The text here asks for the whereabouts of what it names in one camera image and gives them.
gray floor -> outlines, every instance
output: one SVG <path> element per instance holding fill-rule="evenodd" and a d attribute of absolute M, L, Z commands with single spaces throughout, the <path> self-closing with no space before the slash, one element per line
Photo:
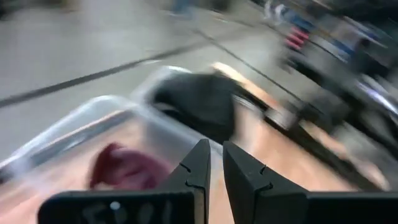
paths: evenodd
<path fill-rule="evenodd" d="M 128 96 L 162 65 L 203 70 L 213 62 L 236 68 L 278 99 L 300 98 L 316 86 L 278 68 L 279 36 L 197 9 L 178 21 L 155 0 L 81 0 L 78 10 L 35 7 L 0 22 L 0 101 L 175 49 L 180 54 L 150 60 L 107 77 L 0 108 L 0 161 L 92 97 Z M 230 18 L 257 22 L 260 13 L 239 2 Z M 209 41 L 216 40 L 216 45 Z"/>

black line on floor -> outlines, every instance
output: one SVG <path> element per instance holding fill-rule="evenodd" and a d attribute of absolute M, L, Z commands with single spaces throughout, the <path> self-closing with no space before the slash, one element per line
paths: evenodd
<path fill-rule="evenodd" d="M 103 70 L 100 72 L 96 72 L 96 73 L 92 73 L 89 75 L 85 75 L 83 77 L 79 77 L 79 78 L 74 78 L 72 80 L 68 80 L 65 82 L 61 82 L 58 84 L 54 84 L 54 85 L 50 85 L 50 86 L 46 86 L 43 88 L 39 88 L 36 90 L 32 90 L 32 91 L 28 91 L 25 93 L 20 93 L 20 94 L 16 94 L 16 95 L 11 95 L 8 96 L 5 99 L 0 100 L 0 108 L 4 108 L 7 106 L 11 106 L 14 104 L 18 104 L 18 103 L 22 103 L 28 100 L 32 100 L 34 98 L 39 98 L 41 96 L 45 96 L 48 95 L 50 93 L 55 93 L 57 91 L 60 90 L 64 90 L 66 88 L 70 88 L 76 85 L 80 85 L 80 84 L 84 84 L 93 80 L 97 80 L 99 78 L 103 78 L 103 77 L 107 77 L 110 75 L 114 75 L 115 73 L 124 71 L 124 70 L 128 70 L 128 69 L 132 69 L 138 65 L 141 65 L 145 62 L 150 62 L 151 60 L 161 60 L 164 59 L 166 57 L 170 57 L 170 56 L 174 56 L 174 55 L 178 55 L 178 54 L 182 54 L 185 52 L 189 52 L 191 50 L 195 50 L 195 49 L 199 49 L 201 47 L 204 47 L 208 45 L 208 42 L 200 42 L 197 44 L 192 44 L 189 46 L 184 46 L 184 47 L 179 47 L 177 49 L 174 50 L 169 50 L 166 51 L 164 53 L 161 54 L 157 54 L 155 56 L 151 56 L 149 58 L 145 58 L 145 59 L 140 59 L 140 60 L 136 60 L 133 62 L 129 62 L 129 63 L 125 63 L 124 65 L 120 65 L 114 68 L 110 68 L 107 70 Z"/>

black object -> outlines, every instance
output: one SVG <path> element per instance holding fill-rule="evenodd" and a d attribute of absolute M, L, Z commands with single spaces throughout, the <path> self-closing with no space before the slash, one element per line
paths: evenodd
<path fill-rule="evenodd" d="M 235 131 L 233 94 L 238 84 L 223 75 L 177 75 L 164 81 L 152 104 L 158 110 L 222 144 Z"/>
<path fill-rule="evenodd" d="M 384 20 L 396 17 L 398 1 L 396 0 L 332 0 L 328 1 L 331 13 L 337 16 L 348 16 L 357 21 Z"/>
<path fill-rule="evenodd" d="M 379 104 L 374 103 L 374 100 L 371 99 L 367 94 L 364 94 L 358 85 L 361 81 L 361 72 L 370 72 L 368 70 L 370 68 L 368 65 L 372 64 L 370 60 L 365 60 L 362 62 L 355 60 L 357 65 L 351 64 L 354 66 L 354 68 L 352 68 L 350 65 L 341 62 L 319 46 L 307 44 L 303 51 L 304 54 L 291 55 L 292 57 L 290 59 L 295 62 L 295 69 L 320 85 L 323 89 L 328 90 L 333 95 L 340 98 L 346 103 L 346 105 L 349 106 L 349 110 L 342 116 L 339 116 L 338 119 L 340 121 L 335 121 L 334 123 L 337 125 L 344 121 L 348 122 L 365 135 L 383 145 L 389 151 L 389 153 L 398 160 L 398 139 L 394 137 L 394 132 L 391 132 L 387 129 L 384 131 L 384 135 L 382 136 L 380 135 L 380 130 L 375 131 L 373 128 L 371 128 L 371 126 L 374 126 L 373 120 L 376 121 L 379 119 L 375 116 L 389 118 L 389 112 L 384 108 L 381 108 Z M 386 63 L 391 63 L 390 61 L 390 59 L 388 59 L 388 61 L 383 60 L 383 62 Z M 380 74 L 383 78 L 389 78 L 389 75 L 395 75 L 389 72 L 389 69 L 390 68 L 379 69 L 380 73 L 370 73 L 370 77 Z M 318 107 L 319 111 L 326 110 L 329 111 L 329 113 L 318 113 L 317 115 L 314 115 L 313 113 L 313 119 L 310 121 L 314 121 L 321 116 L 325 117 L 335 114 L 330 108 L 325 108 L 319 104 L 315 106 Z M 364 120 L 361 116 L 361 113 L 369 109 L 377 111 L 377 114 L 374 115 L 374 119 Z M 300 116 L 305 116 L 304 114 L 308 114 L 308 109 L 298 113 L 302 114 Z M 321 127 L 327 126 L 325 123 L 318 125 Z M 333 128 L 328 128 L 327 131 L 330 133 L 332 130 Z"/>
<path fill-rule="evenodd" d="M 223 164 L 235 224 L 398 222 L 395 192 L 309 192 L 231 142 Z"/>
<path fill-rule="evenodd" d="M 211 0 L 211 9 L 216 12 L 226 12 L 232 3 L 233 0 Z"/>
<path fill-rule="evenodd" d="M 160 187 L 63 192 L 40 207 L 38 224 L 207 223 L 210 145 L 202 139 Z"/>

maroon cloth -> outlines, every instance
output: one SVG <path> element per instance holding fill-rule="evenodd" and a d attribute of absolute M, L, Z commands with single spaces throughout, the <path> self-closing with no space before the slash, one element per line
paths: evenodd
<path fill-rule="evenodd" d="M 153 189 L 170 173 L 157 159 L 111 143 L 98 154 L 88 187 L 94 189 L 103 183 L 119 190 Z"/>

clear plastic bin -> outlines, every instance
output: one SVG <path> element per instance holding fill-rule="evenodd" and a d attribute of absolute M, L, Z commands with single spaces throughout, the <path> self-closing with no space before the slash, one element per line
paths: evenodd
<path fill-rule="evenodd" d="M 94 98 L 18 149 L 2 164 L 14 178 L 0 186 L 0 223 L 2 219 L 6 223 L 35 223 L 30 221 L 35 220 L 47 197 L 64 190 L 86 189 L 93 160 L 111 142 L 142 151 L 174 169 L 206 137 L 155 110 L 146 99 L 161 80 L 188 72 L 162 68 L 132 94 L 132 100 Z M 238 117 L 244 119 L 238 120 L 233 141 L 250 151 L 259 113 L 245 101 L 236 102 Z M 222 170 L 222 146 L 214 141 L 210 144 L 213 185 Z"/>

